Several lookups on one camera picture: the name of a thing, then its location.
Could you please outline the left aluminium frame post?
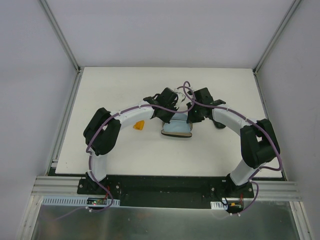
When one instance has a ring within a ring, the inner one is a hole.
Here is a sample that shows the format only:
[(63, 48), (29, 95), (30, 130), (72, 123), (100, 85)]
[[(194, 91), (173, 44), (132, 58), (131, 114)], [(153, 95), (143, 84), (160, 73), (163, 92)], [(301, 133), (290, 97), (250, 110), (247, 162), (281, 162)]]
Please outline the left aluminium frame post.
[(44, 11), (44, 14), (46, 15), (46, 17), (49, 21), (49, 24), (51, 25), (62, 49), (64, 50), (65, 54), (67, 55), (67, 58), (69, 59), (73, 68), (75, 69), (75, 71), (77, 73), (79, 73), (81, 70), (81, 66), (79, 65), (78, 61), (76, 60), (76, 58), (70, 48), (70, 45), (68, 44), (68, 41), (65, 38), (48, 1), (47, 0), (38, 0), (38, 3), (40, 4), (42, 10)]

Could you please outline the aluminium frame post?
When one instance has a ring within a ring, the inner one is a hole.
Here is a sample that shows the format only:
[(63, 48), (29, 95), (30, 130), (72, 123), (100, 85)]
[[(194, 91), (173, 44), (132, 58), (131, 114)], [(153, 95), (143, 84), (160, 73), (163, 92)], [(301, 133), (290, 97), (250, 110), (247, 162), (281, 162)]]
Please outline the aluminium frame post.
[(297, 9), (301, 5), (303, 1), (302, 0), (293, 0), (292, 3), (290, 4), (288, 10), (286, 11), (284, 17), (280, 21), (278, 27), (276, 28), (275, 32), (273, 33), (270, 41), (268, 42), (265, 50), (263, 51), (261, 57), (259, 58), (257, 64), (255, 67), (252, 69), (253, 74), (256, 75), (261, 67), (263, 66), (264, 62), (266, 61), (267, 57), (271, 53), (272, 49), (276, 45), (277, 41), (279, 38), (282, 36), (282, 33), (284, 32), (285, 28), (291, 21), (292, 17), (296, 13)]
[(67, 55), (67, 58), (69, 59), (73, 68), (75, 69), (75, 71), (77, 73), (79, 73), (81, 70), (81, 66), (79, 65), (78, 61), (76, 60), (76, 58), (70, 48), (70, 45), (68, 44), (68, 41), (65, 38), (48, 1), (47, 0), (38, 0), (38, 3), (40, 4), (42, 10), (44, 11), (44, 14), (46, 15), (46, 17), (49, 21), (49, 24), (51, 25), (62, 49), (64, 50), (65, 54)]

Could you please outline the light blue cloth back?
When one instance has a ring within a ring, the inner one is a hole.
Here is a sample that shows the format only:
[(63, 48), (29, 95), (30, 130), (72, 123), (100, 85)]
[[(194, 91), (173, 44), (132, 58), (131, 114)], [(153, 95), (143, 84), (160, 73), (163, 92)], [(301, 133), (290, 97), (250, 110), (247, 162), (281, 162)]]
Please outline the light blue cloth back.
[(176, 113), (169, 123), (162, 123), (162, 129), (167, 133), (190, 133), (193, 125), (187, 122), (187, 118), (188, 115), (186, 113)]

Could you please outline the black glasses case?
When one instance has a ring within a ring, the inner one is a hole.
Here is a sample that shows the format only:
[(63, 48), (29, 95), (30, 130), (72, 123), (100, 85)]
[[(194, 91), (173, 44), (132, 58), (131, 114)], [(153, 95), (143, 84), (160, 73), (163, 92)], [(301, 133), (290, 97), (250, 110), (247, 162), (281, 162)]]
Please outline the black glasses case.
[(191, 138), (193, 124), (185, 120), (172, 120), (170, 123), (162, 123), (161, 134), (174, 138)]
[(218, 122), (218, 121), (216, 121), (216, 120), (212, 120), (213, 121), (213, 124), (214, 124), (214, 126), (215, 126), (215, 128), (216, 129), (219, 129), (219, 130), (221, 130), (221, 129), (224, 129), (226, 126), (224, 125), (224, 124), (222, 124), (221, 122)]

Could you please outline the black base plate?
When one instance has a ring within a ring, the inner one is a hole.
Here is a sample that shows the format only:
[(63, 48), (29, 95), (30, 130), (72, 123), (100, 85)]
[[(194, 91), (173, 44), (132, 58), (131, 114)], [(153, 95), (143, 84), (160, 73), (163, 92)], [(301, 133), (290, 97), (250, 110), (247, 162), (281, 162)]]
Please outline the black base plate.
[(212, 202), (253, 199), (250, 182), (229, 176), (108, 175), (100, 182), (122, 207), (209, 209)]

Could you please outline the aluminium front rail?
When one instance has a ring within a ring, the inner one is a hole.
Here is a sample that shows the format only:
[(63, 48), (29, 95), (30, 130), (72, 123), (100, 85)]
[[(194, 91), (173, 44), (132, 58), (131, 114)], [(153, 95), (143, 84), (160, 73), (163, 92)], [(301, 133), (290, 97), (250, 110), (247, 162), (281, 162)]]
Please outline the aluminium front rail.
[[(80, 177), (37, 176), (31, 194), (34, 196), (78, 197)], [(259, 201), (301, 202), (299, 186), (294, 181), (254, 180), (259, 186)]]

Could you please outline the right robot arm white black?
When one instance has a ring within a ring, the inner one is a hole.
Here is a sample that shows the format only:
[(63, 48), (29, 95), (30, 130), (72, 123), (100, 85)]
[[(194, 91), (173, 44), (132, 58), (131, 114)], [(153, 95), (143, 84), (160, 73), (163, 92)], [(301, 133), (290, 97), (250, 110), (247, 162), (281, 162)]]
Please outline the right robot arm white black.
[(191, 102), (187, 104), (189, 108), (193, 105), (188, 112), (188, 122), (199, 123), (208, 118), (216, 128), (227, 127), (240, 137), (241, 161), (226, 176), (224, 184), (228, 196), (234, 198), (241, 194), (259, 170), (272, 170), (266, 164), (280, 156), (280, 147), (272, 123), (268, 119), (256, 120), (245, 117), (223, 100), (213, 100), (206, 87), (195, 92), (189, 90), (186, 95), (193, 95)]

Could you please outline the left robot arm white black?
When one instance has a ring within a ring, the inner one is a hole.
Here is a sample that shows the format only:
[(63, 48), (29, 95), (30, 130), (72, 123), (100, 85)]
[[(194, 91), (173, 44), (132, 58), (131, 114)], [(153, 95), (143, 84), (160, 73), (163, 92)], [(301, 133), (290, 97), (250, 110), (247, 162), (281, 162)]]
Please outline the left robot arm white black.
[(102, 194), (106, 188), (103, 179), (107, 175), (105, 162), (94, 162), (92, 155), (98, 157), (108, 154), (115, 147), (120, 130), (137, 122), (158, 118), (164, 123), (169, 123), (179, 109), (178, 100), (178, 93), (166, 87), (161, 93), (145, 97), (126, 109), (108, 111), (101, 107), (95, 112), (83, 132), (90, 161), (87, 171), (91, 179), (88, 183), (90, 191), (96, 195)]

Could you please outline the right aluminium frame post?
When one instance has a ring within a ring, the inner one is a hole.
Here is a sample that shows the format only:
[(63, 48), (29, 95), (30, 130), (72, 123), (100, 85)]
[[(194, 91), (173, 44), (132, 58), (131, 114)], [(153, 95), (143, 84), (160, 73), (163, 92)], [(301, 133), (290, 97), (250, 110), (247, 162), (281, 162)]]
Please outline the right aluminium frame post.
[(263, 51), (261, 57), (259, 58), (257, 64), (255, 67), (252, 69), (253, 74), (256, 75), (261, 67), (263, 66), (264, 62), (266, 61), (267, 57), (271, 53), (272, 49), (276, 45), (277, 41), (279, 38), (282, 36), (282, 33), (284, 32), (285, 28), (291, 21), (292, 17), (296, 13), (297, 9), (301, 5), (303, 1), (302, 0), (293, 0), (292, 3), (290, 4), (288, 10), (286, 11), (284, 17), (280, 21), (278, 27), (276, 28), (275, 32), (273, 33), (270, 41), (268, 42), (265, 50)]

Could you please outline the orange safety glasses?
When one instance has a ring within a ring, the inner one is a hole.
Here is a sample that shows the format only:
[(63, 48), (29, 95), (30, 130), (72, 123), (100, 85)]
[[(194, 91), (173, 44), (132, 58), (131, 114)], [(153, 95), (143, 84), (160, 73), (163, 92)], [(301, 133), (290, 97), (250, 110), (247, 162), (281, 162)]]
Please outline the orange safety glasses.
[(133, 129), (138, 130), (138, 131), (142, 131), (144, 128), (144, 125), (145, 125), (144, 120), (138, 121), (134, 124)]

